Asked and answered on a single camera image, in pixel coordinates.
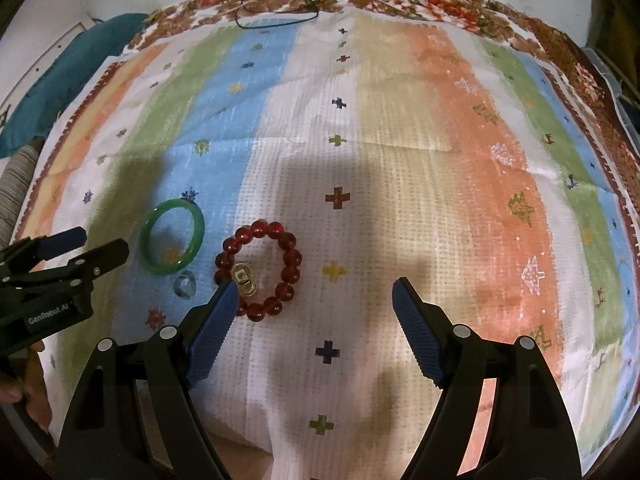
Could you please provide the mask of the person's left hand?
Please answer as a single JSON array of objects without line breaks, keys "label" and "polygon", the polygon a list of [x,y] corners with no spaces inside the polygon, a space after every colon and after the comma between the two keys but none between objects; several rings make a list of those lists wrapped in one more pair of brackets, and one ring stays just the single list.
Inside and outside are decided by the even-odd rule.
[{"label": "person's left hand", "polygon": [[24,361],[1,359],[1,403],[14,404],[24,400],[28,416],[48,434],[52,410],[39,359],[45,348],[40,340],[26,349]]}]

